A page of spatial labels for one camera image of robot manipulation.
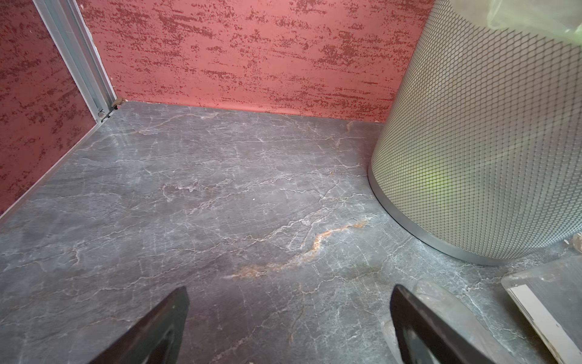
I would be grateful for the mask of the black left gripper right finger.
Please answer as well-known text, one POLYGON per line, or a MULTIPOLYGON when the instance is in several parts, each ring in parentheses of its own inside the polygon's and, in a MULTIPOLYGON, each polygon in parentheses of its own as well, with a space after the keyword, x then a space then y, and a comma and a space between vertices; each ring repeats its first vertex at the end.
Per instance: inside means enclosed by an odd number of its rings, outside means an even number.
POLYGON ((491 363, 403 285, 390 297, 401 360, 404 363, 491 363))

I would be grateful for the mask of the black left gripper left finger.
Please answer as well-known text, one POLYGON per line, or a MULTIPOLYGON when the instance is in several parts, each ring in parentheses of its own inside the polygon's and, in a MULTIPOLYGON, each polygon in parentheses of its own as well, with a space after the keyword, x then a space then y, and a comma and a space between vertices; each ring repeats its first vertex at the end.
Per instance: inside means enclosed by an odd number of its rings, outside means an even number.
POLYGON ((176 288, 91 362, 176 363, 188 311, 186 287, 176 288))

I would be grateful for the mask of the clear bottle red label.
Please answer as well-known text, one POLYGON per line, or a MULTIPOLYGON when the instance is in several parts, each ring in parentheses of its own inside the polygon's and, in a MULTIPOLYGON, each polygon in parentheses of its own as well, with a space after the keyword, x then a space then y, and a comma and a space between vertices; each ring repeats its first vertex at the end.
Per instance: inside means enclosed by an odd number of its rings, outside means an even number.
MULTIPOLYGON (((469 344, 487 356, 492 361, 491 363, 517 362, 509 351, 493 337, 490 331, 480 324, 473 312, 450 294, 449 291, 433 281, 421 279, 411 292, 465 338, 469 344)), ((390 313, 382 318, 381 324, 384 338, 395 361, 404 363, 400 357, 390 313)))

